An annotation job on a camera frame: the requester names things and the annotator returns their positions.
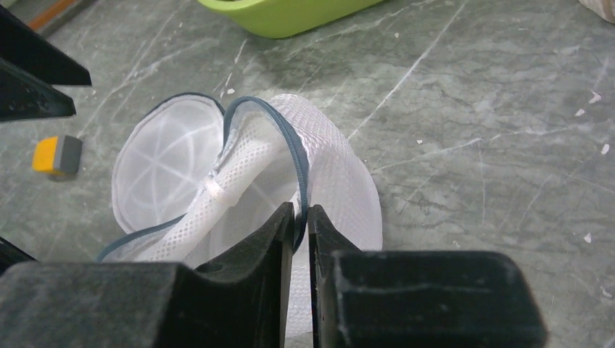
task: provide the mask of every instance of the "yellow block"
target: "yellow block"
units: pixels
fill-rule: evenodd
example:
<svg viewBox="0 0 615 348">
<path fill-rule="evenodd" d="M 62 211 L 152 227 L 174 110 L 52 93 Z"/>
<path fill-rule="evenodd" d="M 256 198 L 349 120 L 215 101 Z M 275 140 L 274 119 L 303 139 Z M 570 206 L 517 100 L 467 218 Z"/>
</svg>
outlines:
<svg viewBox="0 0 615 348">
<path fill-rule="evenodd" d="M 32 169 L 37 172 L 59 175 L 61 172 L 54 169 L 54 158 L 57 153 L 58 137 L 41 140 L 34 149 Z"/>
</svg>

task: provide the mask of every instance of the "black robotic claw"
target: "black robotic claw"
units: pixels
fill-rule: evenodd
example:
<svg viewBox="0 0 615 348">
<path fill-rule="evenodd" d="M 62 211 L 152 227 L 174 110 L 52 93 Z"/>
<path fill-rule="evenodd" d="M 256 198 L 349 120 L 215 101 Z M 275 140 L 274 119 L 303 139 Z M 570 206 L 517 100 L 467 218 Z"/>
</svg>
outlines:
<svg viewBox="0 0 615 348">
<path fill-rule="evenodd" d="M 292 205 L 283 204 L 196 270 L 16 265 L 0 278 L 2 346 L 283 347 L 293 222 Z M 536 304 L 506 256 L 361 252 L 319 206 L 307 229 L 314 347 L 545 345 Z"/>
</svg>

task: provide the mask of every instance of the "green plastic container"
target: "green plastic container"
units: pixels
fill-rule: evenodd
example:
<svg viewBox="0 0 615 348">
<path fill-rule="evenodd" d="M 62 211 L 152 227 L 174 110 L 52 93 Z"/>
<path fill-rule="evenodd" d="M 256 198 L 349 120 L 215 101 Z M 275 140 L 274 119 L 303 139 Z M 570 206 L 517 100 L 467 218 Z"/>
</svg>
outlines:
<svg viewBox="0 0 615 348">
<path fill-rule="evenodd" d="M 287 38 L 383 0 L 199 0 L 251 33 Z"/>
</svg>

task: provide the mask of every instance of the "white mesh bag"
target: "white mesh bag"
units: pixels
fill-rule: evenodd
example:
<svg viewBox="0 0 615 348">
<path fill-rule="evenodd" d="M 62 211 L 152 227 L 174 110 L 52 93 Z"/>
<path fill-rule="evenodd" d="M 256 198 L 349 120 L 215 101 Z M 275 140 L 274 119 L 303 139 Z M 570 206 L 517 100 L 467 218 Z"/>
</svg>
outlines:
<svg viewBox="0 0 615 348">
<path fill-rule="evenodd" d="M 136 153 L 141 161 L 151 159 L 153 164 L 134 162 L 132 147 L 157 144 L 156 139 L 150 139 L 155 132 L 148 128 L 166 129 L 176 117 L 186 118 L 182 115 L 190 109 L 186 99 L 203 117 L 185 133 L 204 134 L 205 130 L 197 131 L 201 128 L 219 133 L 168 136 L 163 146 L 150 147 L 149 156 L 143 156 L 143 149 Z M 166 145 L 177 146 L 187 139 L 194 142 L 191 148 L 196 150 L 185 150 L 169 159 L 174 162 L 161 162 L 168 158 L 160 156 Z M 216 146 L 213 159 L 211 151 Z M 148 167 L 168 173 L 144 175 L 141 169 Z M 187 168 L 191 168 L 189 175 L 184 174 Z M 134 189 L 137 186 L 159 191 L 144 194 Z M 318 108 L 289 94 L 268 103 L 242 97 L 226 112 L 212 99 L 193 94 L 162 103 L 136 126 L 122 149 L 114 168 L 112 196 L 115 216 L 128 235 L 105 248 L 99 260 L 181 261 L 193 268 L 255 231 L 281 203 L 293 202 L 300 230 L 295 246 L 300 246 L 292 261 L 288 337 L 312 330 L 308 243 L 301 244 L 310 205 L 322 205 L 335 227 L 360 249 L 382 247 L 380 203 L 367 168 Z"/>
</svg>

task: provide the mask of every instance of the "green bowl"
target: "green bowl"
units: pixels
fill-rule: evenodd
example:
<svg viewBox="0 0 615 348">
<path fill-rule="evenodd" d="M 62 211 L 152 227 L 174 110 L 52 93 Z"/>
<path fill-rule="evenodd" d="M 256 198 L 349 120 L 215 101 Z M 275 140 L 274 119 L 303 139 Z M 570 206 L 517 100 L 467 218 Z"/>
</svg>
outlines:
<svg viewBox="0 0 615 348">
<path fill-rule="evenodd" d="M 383 0 L 199 0 L 251 33 L 287 38 Z"/>
</svg>

